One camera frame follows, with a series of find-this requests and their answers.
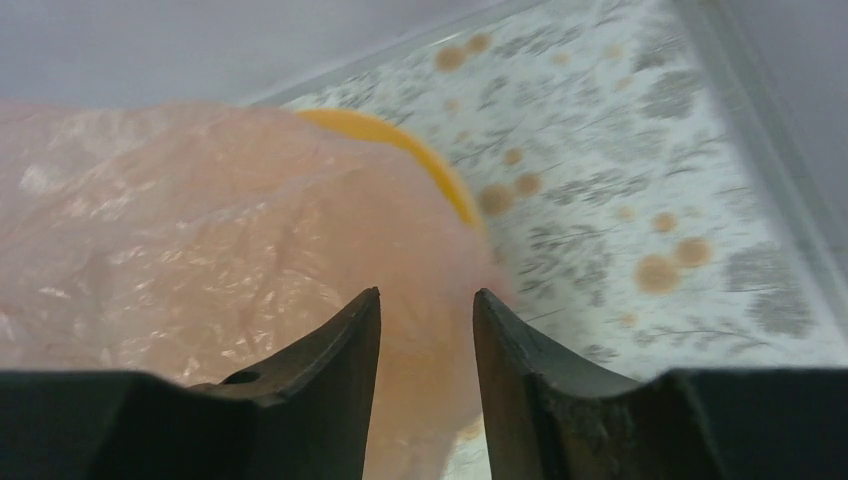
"brown stain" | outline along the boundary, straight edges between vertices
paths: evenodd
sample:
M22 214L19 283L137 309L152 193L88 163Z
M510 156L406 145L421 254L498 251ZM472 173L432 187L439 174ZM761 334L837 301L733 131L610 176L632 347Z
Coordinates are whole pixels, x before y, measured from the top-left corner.
M684 238L674 250L674 259L681 267L703 267L713 259L713 248L706 238Z
M459 47L444 47L436 53L436 70L450 73L459 70L468 55Z
M633 313L625 313L621 316L621 324L625 327L632 327L636 325L636 315Z
M445 100L445 110L449 112L458 112L461 106L462 105L459 103L459 100L456 98Z
M465 427L462 431L459 432L459 439L468 441L474 440L479 437L483 433L483 419L479 419L473 424Z
M486 215L501 215L515 204L515 196L506 185L493 183L480 191L477 202Z
M515 179L515 190L522 197L532 197L542 189L542 177L538 173L525 173Z
M654 217L654 230L668 233L677 228L677 217L673 213L663 212Z
M571 55L569 55L565 52L558 53L558 54L554 55L554 58L553 58L553 62L556 65L561 65L561 66L568 65L568 62L570 62L570 61L571 61Z
M633 83L633 77L624 77L619 79L619 81L615 82L615 91L620 92L627 87L629 87Z
M680 272L662 255L647 255L636 265L633 279L643 293L666 295L680 285Z
M456 134L456 139L454 140L454 143L462 143L468 140L469 137L471 137L471 131L463 130Z
M636 212L633 210L633 207L621 207L618 209L618 218L625 222L632 222L635 216Z
M619 60L624 55L624 48L620 44L614 43L604 49L604 57L609 60Z
M12 303L0 303L0 315L4 317L14 317L23 315L24 309Z
M478 33L468 39L468 42L465 44L465 50L472 55L477 55L485 52L491 46L492 36L488 33Z
M507 165L515 165L524 159L524 150L520 148L510 148L504 153L504 163Z

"translucent plastic bag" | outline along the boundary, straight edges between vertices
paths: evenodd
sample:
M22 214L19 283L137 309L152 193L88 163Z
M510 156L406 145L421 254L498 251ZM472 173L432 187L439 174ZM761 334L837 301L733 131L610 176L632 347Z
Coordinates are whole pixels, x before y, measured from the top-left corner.
M406 153L270 108L3 104L0 156L0 368L218 382L376 285L365 478L438 478L479 414L472 298L503 280Z

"glass surface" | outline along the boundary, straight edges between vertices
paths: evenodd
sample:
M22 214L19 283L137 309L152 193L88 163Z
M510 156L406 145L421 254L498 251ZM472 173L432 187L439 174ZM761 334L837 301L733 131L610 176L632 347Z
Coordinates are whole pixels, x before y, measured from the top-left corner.
M372 113L441 152L477 196L518 313L592 361L639 380L845 365L844 281L816 191L787 171L792 146L776 143L730 35L679 3L554 0L471 19L285 105ZM480 431L446 478L489 478Z

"floral pattern surface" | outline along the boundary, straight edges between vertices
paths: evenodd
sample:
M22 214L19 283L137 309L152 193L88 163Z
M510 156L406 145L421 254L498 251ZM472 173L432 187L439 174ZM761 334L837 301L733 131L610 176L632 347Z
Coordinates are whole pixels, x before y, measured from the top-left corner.
M442 152L473 192L516 192L487 220L518 313L586 358L640 380L672 366L844 364L684 33L664 0L553 0L288 106L376 114ZM491 46L438 68L441 49L475 35ZM708 251L680 268L687 238ZM671 259L667 291L639 284L650 255ZM446 475L490 478L482 436L457 445Z

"yellow plastic ring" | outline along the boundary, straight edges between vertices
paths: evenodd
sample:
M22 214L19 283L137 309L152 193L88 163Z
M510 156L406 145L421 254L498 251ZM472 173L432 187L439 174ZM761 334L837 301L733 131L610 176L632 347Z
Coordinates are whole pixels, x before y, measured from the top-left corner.
M474 197L462 178L424 142L373 115L336 108L318 108L296 112L300 117L336 133L366 142L388 143L411 153L435 180L442 194L453 204L463 222L485 232L486 224L477 210Z

